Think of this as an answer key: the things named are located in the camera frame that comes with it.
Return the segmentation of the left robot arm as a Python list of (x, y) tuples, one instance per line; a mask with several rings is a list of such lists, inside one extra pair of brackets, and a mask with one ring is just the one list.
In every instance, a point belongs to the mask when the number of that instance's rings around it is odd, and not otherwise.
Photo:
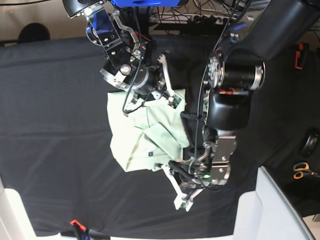
[(264, 84), (266, 61), (298, 40), (320, 17), (317, 0), (271, 0), (257, 15), (252, 1), (229, 19), (203, 73), (195, 120), (202, 145), (185, 162), (170, 161), (163, 171), (179, 192), (216, 191), (230, 177), (236, 133), (244, 129), (252, 97)]

